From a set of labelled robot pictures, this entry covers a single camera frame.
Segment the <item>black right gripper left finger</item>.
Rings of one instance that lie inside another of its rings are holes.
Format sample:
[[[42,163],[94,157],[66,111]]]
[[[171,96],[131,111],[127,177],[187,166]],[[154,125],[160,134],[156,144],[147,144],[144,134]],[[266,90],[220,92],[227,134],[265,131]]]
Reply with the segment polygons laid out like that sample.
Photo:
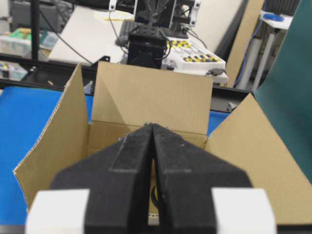
[[[152,136],[146,124],[56,174],[51,190],[90,190],[86,234],[138,234],[147,228]]]

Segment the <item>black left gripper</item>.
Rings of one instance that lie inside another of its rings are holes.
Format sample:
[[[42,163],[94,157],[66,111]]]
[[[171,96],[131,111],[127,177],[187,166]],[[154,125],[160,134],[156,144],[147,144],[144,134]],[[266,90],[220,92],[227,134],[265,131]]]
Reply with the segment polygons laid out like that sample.
[[[160,69],[167,38],[159,27],[139,25],[129,33],[127,64]]]

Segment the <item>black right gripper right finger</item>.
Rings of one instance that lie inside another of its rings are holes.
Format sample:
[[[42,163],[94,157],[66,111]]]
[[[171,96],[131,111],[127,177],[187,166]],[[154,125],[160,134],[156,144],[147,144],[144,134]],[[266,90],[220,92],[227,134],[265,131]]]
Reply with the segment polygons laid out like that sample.
[[[247,173],[153,125],[160,226],[165,234],[215,234],[211,189],[250,188]]]

